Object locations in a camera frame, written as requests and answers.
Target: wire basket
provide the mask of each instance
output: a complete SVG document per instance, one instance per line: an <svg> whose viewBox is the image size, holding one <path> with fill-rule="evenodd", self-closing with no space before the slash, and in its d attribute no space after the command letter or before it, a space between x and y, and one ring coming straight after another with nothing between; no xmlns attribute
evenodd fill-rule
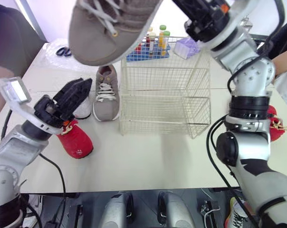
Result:
<svg viewBox="0 0 287 228"><path fill-rule="evenodd" d="M122 135L181 133L194 138L209 126L209 55L202 50L181 58L174 52L180 39L168 37L166 48L157 47L152 54L144 39L141 51L137 47L122 60Z"/></svg>

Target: gray sneaker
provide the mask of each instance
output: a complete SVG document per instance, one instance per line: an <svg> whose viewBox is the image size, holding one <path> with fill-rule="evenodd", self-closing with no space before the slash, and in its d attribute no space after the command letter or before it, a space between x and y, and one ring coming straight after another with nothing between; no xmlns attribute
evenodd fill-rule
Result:
<svg viewBox="0 0 287 228"><path fill-rule="evenodd" d="M111 121L119 117L118 82L113 65L98 69L93 113L98 121Z"/></svg>
<svg viewBox="0 0 287 228"><path fill-rule="evenodd" d="M104 66L133 51L162 0L77 0L69 47L81 63Z"/></svg>

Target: white shoelace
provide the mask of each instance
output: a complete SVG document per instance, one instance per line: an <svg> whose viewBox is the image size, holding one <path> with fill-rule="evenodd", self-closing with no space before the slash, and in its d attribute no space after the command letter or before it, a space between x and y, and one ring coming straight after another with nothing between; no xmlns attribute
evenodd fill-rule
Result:
<svg viewBox="0 0 287 228"><path fill-rule="evenodd" d="M109 30L109 32L113 35L116 36L117 31L115 30L113 23L117 23L117 19L112 18L111 16L109 16L108 14L106 14L103 9L102 6L99 2L100 0L93 0L93 3L96 7L96 9L94 9L89 3L87 3L86 0L80 0L79 4L86 10L88 10L90 13L93 13L98 20L103 24L103 26ZM117 16L119 16L119 10L120 7L114 2L114 0L105 0L107 3L109 3L112 7L114 12L116 13Z"/></svg>
<svg viewBox="0 0 287 228"><path fill-rule="evenodd" d="M99 91L97 92L96 100L103 102L105 98L109 99L110 101L116 100L112 87L107 83L101 83L99 85Z"/></svg>

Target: red plush toy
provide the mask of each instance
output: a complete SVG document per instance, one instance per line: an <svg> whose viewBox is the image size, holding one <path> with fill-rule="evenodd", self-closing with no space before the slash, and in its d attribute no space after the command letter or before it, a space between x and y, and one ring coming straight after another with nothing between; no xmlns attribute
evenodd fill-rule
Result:
<svg viewBox="0 0 287 228"><path fill-rule="evenodd" d="M64 127L64 131L57 137L61 141L66 152L73 158L84 158L93 150L93 143L88 135L73 120Z"/></svg>
<svg viewBox="0 0 287 228"><path fill-rule="evenodd" d="M283 129L282 120L277 117L276 109L269 105L268 114L271 114L272 117L270 119L270 140L273 142L281 137L284 134L285 130Z"/></svg>

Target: table surface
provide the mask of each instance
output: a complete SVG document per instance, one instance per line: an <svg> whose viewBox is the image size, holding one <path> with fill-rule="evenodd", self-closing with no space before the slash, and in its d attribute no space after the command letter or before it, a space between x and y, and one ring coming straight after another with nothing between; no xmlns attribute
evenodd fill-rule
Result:
<svg viewBox="0 0 287 228"><path fill-rule="evenodd" d="M83 73L48 66L45 53L44 46L23 77L32 97L30 106L44 94L53 96L70 80L80 76L94 77L96 74L97 67L90 67L90 73ZM115 68L120 76L119 62L115 63ZM212 123L227 113L230 94L226 89L226 82L229 76L214 60L211 61ZM287 126L287 105L273 86L269 89L273 91L270 104L276 107L278 116ZM8 110L9 107L5 105L0 113L0 132ZM24 118L13 113L8 131L23 122ZM225 187L207 156L205 142L208 130L195 139L188 135L172 134L122 136L118 124L118 120L101 123L93 116L80 120L79 126L94 144L93 152L80 160L68 156L57 137L50 138L48 147L42 153L61 168L67 192ZM231 185L237 186L226 166L216 159L215 153L213 157ZM287 175L287 132L271 143L269 165ZM20 181L26 179L22 192L62 192L56 168L40 157L24 169Z"/></svg>

